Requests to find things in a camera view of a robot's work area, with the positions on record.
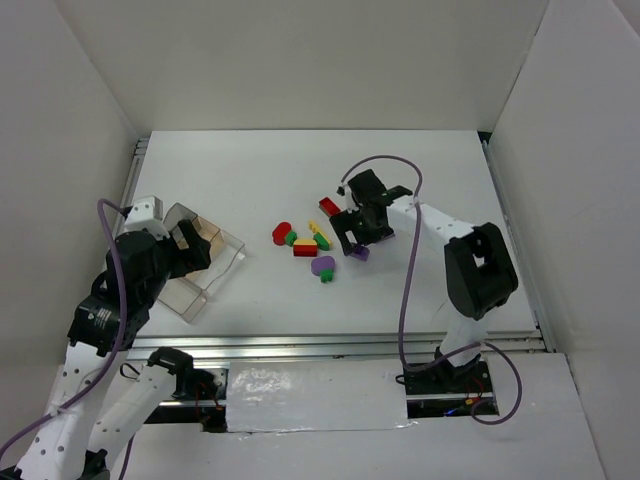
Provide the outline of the small purple square lego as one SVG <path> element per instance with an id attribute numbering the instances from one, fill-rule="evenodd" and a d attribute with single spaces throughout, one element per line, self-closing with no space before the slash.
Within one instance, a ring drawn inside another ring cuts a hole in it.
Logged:
<path id="1" fill-rule="evenodd" d="M 370 250 L 368 247 L 364 245 L 359 245 L 359 244 L 352 245 L 352 250 L 350 252 L 351 257 L 357 260 L 366 262 L 369 258 L 369 255 L 370 255 Z"/>

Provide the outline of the green long lego brick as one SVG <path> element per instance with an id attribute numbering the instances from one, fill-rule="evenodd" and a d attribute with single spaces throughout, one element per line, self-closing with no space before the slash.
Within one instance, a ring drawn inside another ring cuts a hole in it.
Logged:
<path id="1" fill-rule="evenodd" d="M 313 235 L 313 239 L 316 242 L 318 248 L 322 251 L 329 251 L 331 249 L 331 243 L 329 242 L 329 240 L 324 237 L 322 234 L 320 233 L 315 233 Z"/>

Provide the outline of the purple rounded lego brick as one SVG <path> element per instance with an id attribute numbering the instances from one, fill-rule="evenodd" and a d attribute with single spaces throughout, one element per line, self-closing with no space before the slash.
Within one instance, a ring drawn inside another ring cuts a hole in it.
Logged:
<path id="1" fill-rule="evenodd" d="M 320 276 L 324 271 L 335 270 L 335 259 L 331 255 L 318 256 L 312 259 L 311 273 Z"/>

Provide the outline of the yellow long lego brick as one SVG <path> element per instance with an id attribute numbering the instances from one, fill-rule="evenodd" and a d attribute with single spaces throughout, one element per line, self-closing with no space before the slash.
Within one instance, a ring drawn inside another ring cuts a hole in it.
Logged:
<path id="1" fill-rule="evenodd" d="M 315 221 L 313 221 L 313 220 L 309 220 L 309 221 L 308 221 L 308 227 L 309 227 L 309 229 L 311 230 L 311 232 L 312 232 L 314 235 L 318 234 L 318 235 L 322 236 L 322 237 L 323 237 L 323 239 L 326 241 L 326 243 L 327 243 L 329 246 L 332 246 L 332 241 L 331 241 L 331 239 L 330 239 L 329 235 L 328 235 L 324 230 L 322 230 L 322 229 L 320 228 L 320 226 L 319 226 Z"/>

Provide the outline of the small green lego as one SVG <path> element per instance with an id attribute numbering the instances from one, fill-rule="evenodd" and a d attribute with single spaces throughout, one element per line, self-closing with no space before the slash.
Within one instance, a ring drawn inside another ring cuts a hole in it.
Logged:
<path id="1" fill-rule="evenodd" d="M 322 270 L 320 272 L 320 281 L 322 283 L 328 283 L 333 280 L 334 271 L 332 269 Z"/>

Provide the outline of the yellow rounded lego brick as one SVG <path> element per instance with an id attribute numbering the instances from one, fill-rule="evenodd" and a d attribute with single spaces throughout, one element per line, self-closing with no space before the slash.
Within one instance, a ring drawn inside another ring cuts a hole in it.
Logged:
<path id="1" fill-rule="evenodd" d="M 294 247 L 317 247 L 317 242 L 313 238 L 297 238 L 294 243 Z"/>

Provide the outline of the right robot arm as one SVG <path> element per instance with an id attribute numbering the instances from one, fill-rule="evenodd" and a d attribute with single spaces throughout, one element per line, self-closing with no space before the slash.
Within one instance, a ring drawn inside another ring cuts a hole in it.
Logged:
<path id="1" fill-rule="evenodd" d="M 394 236 L 412 235 L 398 326 L 398 350 L 406 372 L 434 369 L 446 380 L 475 366 L 487 336 L 490 312 L 506 304 L 519 280 L 503 234 L 491 222 L 474 225 L 458 220 L 418 198 L 417 190 L 386 187 L 367 169 L 341 183 L 337 193 L 346 209 L 330 217 L 347 256 Z M 442 257 L 448 300 L 455 309 L 434 360 L 411 364 L 405 356 L 404 332 L 418 250 L 427 246 Z"/>

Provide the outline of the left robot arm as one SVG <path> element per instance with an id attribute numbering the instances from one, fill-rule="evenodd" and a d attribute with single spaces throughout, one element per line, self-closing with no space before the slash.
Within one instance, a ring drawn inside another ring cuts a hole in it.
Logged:
<path id="1" fill-rule="evenodd" d="M 2 470 L 4 479 L 107 479 L 114 461 L 129 456 L 132 440 L 161 402 L 216 398 L 213 374 L 191 355 L 155 350 L 125 394 L 103 407 L 111 381 L 165 284 L 210 266 L 209 243 L 192 221 L 155 236 L 146 230 L 112 239 L 106 269 L 76 308 L 65 364 L 35 437 L 24 456 Z"/>

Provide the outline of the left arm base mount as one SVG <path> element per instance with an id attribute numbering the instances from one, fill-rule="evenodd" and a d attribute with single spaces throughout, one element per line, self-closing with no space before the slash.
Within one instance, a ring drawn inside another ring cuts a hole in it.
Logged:
<path id="1" fill-rule="evenodd" d="M 149 425 L 191 425 L 206 433 L 226 433 L 228 368 L 198 372 L 190 393 L 162 401 L 145 421 Z"/>

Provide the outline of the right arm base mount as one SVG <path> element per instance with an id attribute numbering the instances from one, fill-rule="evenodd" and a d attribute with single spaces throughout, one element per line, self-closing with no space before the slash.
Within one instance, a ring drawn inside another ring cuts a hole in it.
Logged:
<path id="1" fill-rule="evenodd" d="M 467 417 L 471 408 L 478 416 L 499 415 L 488 364 L 479 360 L 469 372 L 455 379 L 441 379 L 432 369 L 409 372 L 395 377 L 404 388 L 409 419 Z"/>

